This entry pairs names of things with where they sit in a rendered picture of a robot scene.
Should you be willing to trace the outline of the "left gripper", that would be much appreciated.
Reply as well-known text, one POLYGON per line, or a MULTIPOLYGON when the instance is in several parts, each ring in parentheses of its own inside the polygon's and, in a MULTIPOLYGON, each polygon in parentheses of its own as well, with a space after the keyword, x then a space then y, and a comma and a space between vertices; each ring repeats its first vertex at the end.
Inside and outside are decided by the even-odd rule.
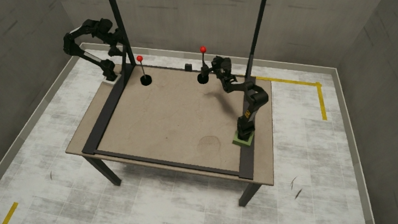
MULTIPOLYGON (((229 57, 228 58, 226 57, 226 58, 224 58, 224 61, 231 62, 231 59, 229 57)), ((218 79, 218 75, 220 74, 220 70, 217 71, 213 67, 209 68, 207 66, 207 64, 205 64, 204 60, 202 60, 202 62, 203 62, 203 66, 201 67, 201 75, 202 76, 206 76, 206 75, 209 75, 209 72, 213 71, 213 74, 215 74, 216 78, 218 79)))

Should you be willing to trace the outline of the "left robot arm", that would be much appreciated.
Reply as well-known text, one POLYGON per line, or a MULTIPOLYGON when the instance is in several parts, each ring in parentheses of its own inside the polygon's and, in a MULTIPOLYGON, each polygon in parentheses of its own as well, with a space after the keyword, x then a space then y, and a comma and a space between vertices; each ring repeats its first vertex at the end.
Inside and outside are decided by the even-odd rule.
POLYGON ((218 79, 221 81, 223 89, 226 93, 233 91, 244 91, 245 99, 248 101, 249 106, 245 115, 240 116, 237 120, 238 139, 248 142, 249 136, 252 131, 255 131, 253 118, 259 108, 268 102, 268 94, 266 91, 255 85, 252 81, 238 82, 236 76, 231 74, 232 64, 224 61, 220 56, 213 58, 211 62, 212 67, 219 71, 218 79), (233 81, 230 81, 233 79, 233 81), (248 91, 254 90, 257 93, 249 96, 248 91))

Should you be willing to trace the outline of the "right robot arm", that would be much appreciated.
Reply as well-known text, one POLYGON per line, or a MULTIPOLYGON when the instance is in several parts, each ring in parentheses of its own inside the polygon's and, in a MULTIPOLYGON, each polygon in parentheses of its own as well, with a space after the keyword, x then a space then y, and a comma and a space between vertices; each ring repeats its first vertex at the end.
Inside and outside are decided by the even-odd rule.
MULTIPOLYGON (((102 60, 82 50, 74 40, 83 34, 91 34, 93 38, 97 37, 100 40, 103 40, 112 26, 113 24, 109 19, 101 18, 100 21, 87 19, 80 27, 70 31, 69 33, 66 33, 63 38, 63 50, 66 54, 70 54, 71 56, 79 56, 99 66, 103 70, 103 75, 107 76, 106 80, 114 82, 114 80, 118 77, 113 71, 115 67, 114 62, 109 59, 102 60)), ((113 43, 116 43, 116 41, 120 40, 123 36, 121 32, 122 31, 120 29, 116 28, 114 33, 110 32, 111 36, 109 36, 109 39, 113 43)))

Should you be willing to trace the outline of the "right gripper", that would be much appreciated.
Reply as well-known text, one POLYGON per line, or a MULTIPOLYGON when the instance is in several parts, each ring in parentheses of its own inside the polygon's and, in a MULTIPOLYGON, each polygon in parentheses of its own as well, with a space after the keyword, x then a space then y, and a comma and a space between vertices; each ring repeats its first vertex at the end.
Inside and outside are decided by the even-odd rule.
POLYGON ((110 45, 110 49, 108 51, 108 55, 110 57, 112 57, 112 56, 123 56, 123 57, 126 57, 127 55, 125 55, 123 52, 121 52, 119 50, 119 48, 116 47, 117 43, 120 43, 120 44, 123 44, 125 46, 130 47, 128 42, 124 39, 124 35, 122 36, 122 39, 117 40, 115 44, 109 39, 109 36, 111 36, 110 32, 107 33, 105 38, 102 40, 104 44, 107 43, 107 44, 110 45))

